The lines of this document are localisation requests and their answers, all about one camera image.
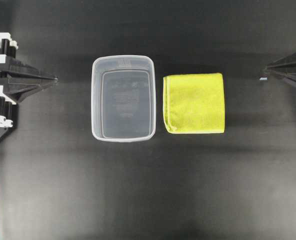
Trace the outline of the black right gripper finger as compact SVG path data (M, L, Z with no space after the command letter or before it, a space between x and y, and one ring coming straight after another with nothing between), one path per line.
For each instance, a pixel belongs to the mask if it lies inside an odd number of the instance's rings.
M278 71L282 73L296 72L296 52L269 63L265 69L267 71Z
M291 74L282 73L275 70L266 70L262 76L259 77L259 81L267 81L269 77L280 79L290 86L296 88L296 76Z

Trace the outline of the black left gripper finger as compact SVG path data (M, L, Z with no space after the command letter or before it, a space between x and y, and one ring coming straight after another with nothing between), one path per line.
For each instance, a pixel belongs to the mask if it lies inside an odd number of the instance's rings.
M46 71L37 69L13 57L7 57L3 64L3 72L12 77L29 77L37 79L58 80L58 77Z
M19 104L27 97L57 84L57 79L28 79L28 83L8 83L5 87L5 95Z

